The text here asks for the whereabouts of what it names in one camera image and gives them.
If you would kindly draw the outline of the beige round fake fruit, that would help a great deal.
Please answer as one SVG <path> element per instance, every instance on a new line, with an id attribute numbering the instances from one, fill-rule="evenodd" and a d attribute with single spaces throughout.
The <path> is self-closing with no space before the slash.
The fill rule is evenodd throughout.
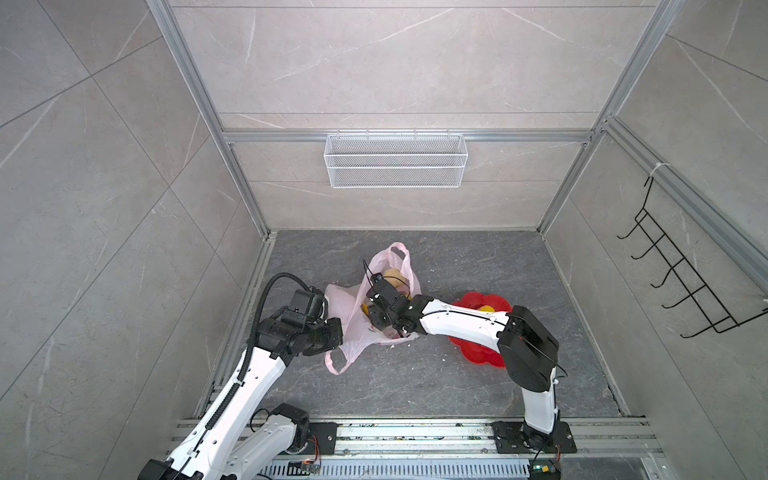
<path id="1" fill-rule="evenodd" d="M 390 268 L 382 273 L 382 277 L 392 285 L 399 293 L 411 297 L 411 289 L 408 279 L 395 268 Z"/>

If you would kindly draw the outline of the pink plastic fruit-print bag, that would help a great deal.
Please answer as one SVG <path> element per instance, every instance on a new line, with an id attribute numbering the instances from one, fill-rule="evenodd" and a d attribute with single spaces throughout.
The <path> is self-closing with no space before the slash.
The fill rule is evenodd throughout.
<path id="1" fill-rule="evenodd" d="M 421 294 L 420 282 L 411 265 L 411 255 L 408 248 L 402 242 L 394 242 L 386 249 L 374 255 L 369 263 L 374 273 L 386 272 L 391 269 L 398 270 L 409 287 L 411 296 Z M 325 366 L 333 375 L 343 374 L 352 363 L 370 345 L 397 345 L 415 340 L 418 333 L 409 333 L 400 336 L 392 327 L 384 331 L 376 329 L 363 311 L 363 304 L 367 299 L 366 293 L 370 288 L 369 274 L 366 274 L 362 282 L 352 287 L 342 287 L 329 284 L 325 288 L 325 297 L 329 303 L 329 316 L 338 317 L 341 320 L 343 330 L 343 342 L 340 350 L 344 356 L 345 364 L 340 369 L 333 365 L 331 352 L 325 353 Z"/>

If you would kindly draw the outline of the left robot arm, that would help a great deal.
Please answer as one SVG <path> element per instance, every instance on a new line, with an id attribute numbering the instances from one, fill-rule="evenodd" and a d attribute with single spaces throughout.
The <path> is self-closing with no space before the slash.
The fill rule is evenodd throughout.
<path id="1" fill-rule="evenodd" d="M 330 317 L 319 289 L 291 273 L 274 275 L 224 390 L 167 459 L 149 460 L 140 478 L 253 479 L 278 454 L 302 452 L 311 442 L 309 415 L 288 404 L 269 411 L 247 440 L 240 436 L 291 361 L 339 347 L 342 334 L 340 319 Z"/>

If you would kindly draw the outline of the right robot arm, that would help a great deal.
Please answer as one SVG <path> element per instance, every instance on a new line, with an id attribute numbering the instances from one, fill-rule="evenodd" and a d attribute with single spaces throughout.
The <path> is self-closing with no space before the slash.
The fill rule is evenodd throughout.
<path id="1" fill-rule="evenodd" d="M 403 335 L 452 337 L 500 354 L 523 394 L 522 436 L 527 446 L 537 450 L 555 444 L 559 342 L 530 310 L 514 306 L 508 312 L 482 312 L 426 295 L 408 297 L 380 273 L 369 284 L 369 319 L 375 327 L 391 327 Z"/>

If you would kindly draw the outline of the red flower-shaped plate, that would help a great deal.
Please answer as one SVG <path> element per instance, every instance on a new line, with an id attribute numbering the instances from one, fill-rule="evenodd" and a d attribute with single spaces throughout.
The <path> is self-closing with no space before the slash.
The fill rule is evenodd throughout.
<path id="1" fill-rule="evenodd" d="M 496 312 L 509 312 L 513 309 L 512 305 L 499 295 L 482 294 L 475 291 L 464 294 L 461 299 L 454 302 L 453 305 L 473 310 L 478 310 L 484 305 L 489 305 L 493 307 Z M 450 337 L 449 340 L 460 349 L 464 358 L 473 364 L 488 364 L 496 368 L 505 367 L 502 356 L 488 347 L 455 337 Z"/>

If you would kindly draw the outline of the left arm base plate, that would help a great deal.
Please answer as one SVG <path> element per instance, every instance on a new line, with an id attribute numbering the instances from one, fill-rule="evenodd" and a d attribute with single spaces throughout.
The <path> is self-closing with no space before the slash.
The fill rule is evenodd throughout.
<path id="1" fill-rule="evenodd" d="M 323 457 L 333 455 L 337 443 L 339 424 L 336 422 L 310 422 L 308 439 L 301 455 L 314 455 L 314 440 L 318 441 L 319 454 Z"/>

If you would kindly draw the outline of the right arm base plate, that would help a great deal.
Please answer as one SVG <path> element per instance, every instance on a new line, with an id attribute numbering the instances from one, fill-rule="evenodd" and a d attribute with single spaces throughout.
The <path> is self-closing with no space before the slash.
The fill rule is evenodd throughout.
<path id="1" fill-rule="evenodd" d="M 555 421 L 551 433 L 542 433 L 523 421 L 495 421 L 491 423 L 491 428 L 499 454 L 577 452 L 570 426 L 561 420 Z"/>

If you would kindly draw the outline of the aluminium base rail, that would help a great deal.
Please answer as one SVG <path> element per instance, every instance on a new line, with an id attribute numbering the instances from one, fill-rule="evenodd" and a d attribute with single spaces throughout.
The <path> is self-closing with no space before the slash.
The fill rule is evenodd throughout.
<path id="1" fill-rule="evenodd" d="M 241 434 L 247 440 L 265 419 Z M 647 479 L 674 473 L 649 423 L 642 418 L 572 418 L 572 454 L 499 454 L 491 423 L 512 419 L 326 419 L 339 424 L 333 455 L 280 453 L 255 478 L 268 479 L 560 479 L 577 459 L 618 459 L 640 464 Z M 180 425 L 180 442 L 193 431 Z"/>

